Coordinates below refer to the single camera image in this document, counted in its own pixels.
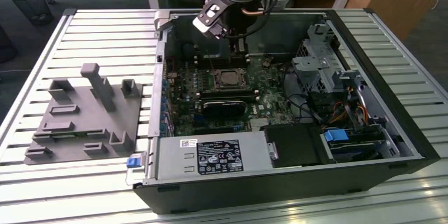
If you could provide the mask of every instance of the circuit board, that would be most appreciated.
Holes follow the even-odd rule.
[[[261,122],[268,124],[290,123],[294,120],[292,110],[282,95],[281,74],[277,64],[266,64],[264,56],[250,57],[250,64],[245,69],[236,70],[200,70],[193,64],[185,63],[172,75],[169,80],[172,91],[172,114],[174,124],[174,136],[206,134],[208,130],[220,132],[218,129],[230,129],[232,132],[246,132],[252,129],[253,119],[265,119]],[[200,90],[216,90],[218,82],[214,80],[216,73],[222,77],[229,72],[237,72],[242,78],[238,80],[226,78],[229,89],[240,84],[238,89],[257,90],[257,100],[246,103],[244,114],[234,118],[204,119],[197,112],[197,99],[194,98]]]

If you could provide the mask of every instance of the black case side panel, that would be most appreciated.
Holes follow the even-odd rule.
[[[365,191],[420,163],[376,164],[164,186],[134,185],[133,191],[154,213],[173,214]]]

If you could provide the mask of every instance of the white sticker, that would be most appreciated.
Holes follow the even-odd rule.
[[[181,139],[180,148],[182,147],[196,147],[197,139]]]

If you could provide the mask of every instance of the floor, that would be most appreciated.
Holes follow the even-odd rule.
[[[58,20],[66,8],[78,9],[137,9],[148,8],[146,0],[54,0],[50,10]],[[0,0],[0,25],[2,26],[20,54],[0,64],[0,122],[16,99],[22,83],[33,68],[40,52],[45,47],[56,21],[34,27],[30,25],[10,0]],[[428,12],[412,34],[404,41],[405,46],[432,73],[440,84],[448,89],[448,0]]]

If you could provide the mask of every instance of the motherboard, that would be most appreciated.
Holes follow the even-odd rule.
[[[252,56],[242,67],[230,68],[212,57],[204,56],[206,64],[186,61],[166,74],[174,136],[257,131],[293,122],[282,92],[284,62]]]

